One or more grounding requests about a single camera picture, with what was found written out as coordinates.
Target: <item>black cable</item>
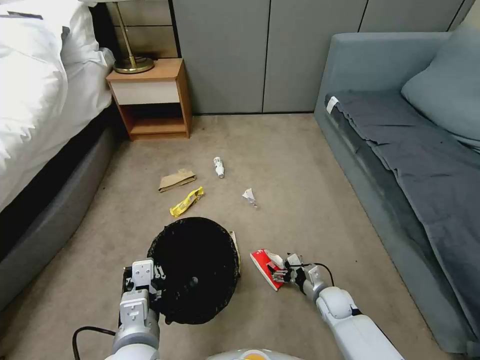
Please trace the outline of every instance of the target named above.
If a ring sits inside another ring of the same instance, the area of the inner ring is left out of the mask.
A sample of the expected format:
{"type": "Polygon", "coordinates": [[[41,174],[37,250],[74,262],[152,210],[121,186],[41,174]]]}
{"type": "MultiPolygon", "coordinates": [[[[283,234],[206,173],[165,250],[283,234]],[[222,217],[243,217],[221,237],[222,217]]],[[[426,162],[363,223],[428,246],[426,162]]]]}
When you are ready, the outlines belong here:
{"type": "Polygon", "coordinates": [[[327,265],[322,264],[321,262],[310,262],[310,263],[306,263],[306,264],[290,265],[290,266],[292,268],[301,268],[301,267],[306,267],[306,266],[310,266],[310,265],[318,265],[318,266],[321,266],[321,267],[325,268],[328,271],[328,273],[330,274],[331,285],[335,286],[334,276],[332,275],[332,272],[330,271],[330,269],[327,265]]]}
{"type": "Polygon", "coordinates": [[[101,328],[101,327],[96,327],[96,326],[82,326],[82,327],[79,327],[77,330],[75,330],[75,332],[73,333],[73,336],[71,338],[71,347],[73,348],[73,357],[75,358],[75,360],[80,360],[79,348],[77,346],[77,335],[84,330],[90,330],[90,331],[95,331],[97,333],[102,333],[102,334],[115,336],[115,331],[111,331],[111,330],[104,329],[104,328],[101,328]]]}

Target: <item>lamp stand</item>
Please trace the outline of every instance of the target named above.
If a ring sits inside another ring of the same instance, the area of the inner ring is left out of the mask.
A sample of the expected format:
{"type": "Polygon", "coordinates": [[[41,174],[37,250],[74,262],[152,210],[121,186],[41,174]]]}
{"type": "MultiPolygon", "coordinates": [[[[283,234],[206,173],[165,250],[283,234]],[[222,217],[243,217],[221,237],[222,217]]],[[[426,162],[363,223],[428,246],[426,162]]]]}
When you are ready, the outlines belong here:
{"type": "Polygon", "coordinates": [[[125,40],[126,50],[128,51],[128,59],[121,59],[115,61],[113,69],[120,74],[138,74],[152,69],[155,64],[151,58],[142,56],[135,57],[132,54],[129,38],[127,37],[127,31],[125,30],[124,20],[122,19],[122,14],[120,14],[119,3],[115,1],[114,4],[116,8],[116,13],[118,15],[118,21],[120,22],[120,29],[123,35],[123,40],[125,40]]]}

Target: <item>dark gray throw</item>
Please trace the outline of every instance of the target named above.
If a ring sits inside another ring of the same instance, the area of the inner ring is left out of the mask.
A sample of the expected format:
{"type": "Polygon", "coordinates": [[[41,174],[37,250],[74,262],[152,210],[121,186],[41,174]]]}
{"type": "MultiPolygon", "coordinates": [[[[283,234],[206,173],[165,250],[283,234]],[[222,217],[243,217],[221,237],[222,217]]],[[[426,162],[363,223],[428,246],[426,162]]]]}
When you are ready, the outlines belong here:
{"type": "Polygon", "coordinates": [[[398,91],[338,91],[325,105],[332,96],[394,173],[480,337],[480,154],[421,116],[398,91]]]}

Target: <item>white crumpled paper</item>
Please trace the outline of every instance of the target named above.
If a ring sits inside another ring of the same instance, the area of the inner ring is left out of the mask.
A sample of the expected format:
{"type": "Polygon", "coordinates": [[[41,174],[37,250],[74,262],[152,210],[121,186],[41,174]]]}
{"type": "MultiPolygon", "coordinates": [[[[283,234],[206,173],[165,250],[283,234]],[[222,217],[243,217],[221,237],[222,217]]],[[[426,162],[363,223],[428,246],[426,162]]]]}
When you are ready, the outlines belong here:
{"type": "Polygon", "coordinates": [[[249,188],[245,190],[245,192],[242,195],[245,199],[248,200],[250,204],[253,205],[253,207],[256,209],[258,207],[257,201],[255,200],[254,193],[252,192],[252,188],[249,188]]]}

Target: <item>trash bin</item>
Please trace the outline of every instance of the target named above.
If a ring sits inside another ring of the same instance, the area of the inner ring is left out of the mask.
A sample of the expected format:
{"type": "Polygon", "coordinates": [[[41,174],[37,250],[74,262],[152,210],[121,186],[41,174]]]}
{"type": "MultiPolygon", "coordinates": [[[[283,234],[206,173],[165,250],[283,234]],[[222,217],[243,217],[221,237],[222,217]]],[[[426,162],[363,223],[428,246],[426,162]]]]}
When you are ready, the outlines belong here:
{"type": "Polygon", "coordinates": [[[229,232],[204,217],[166,226],[147,256],[164,275],[156,279],[161,297],[152,309],[165,322],[203,324],[226,307],[240,276],[239,254],[229,232]]]}

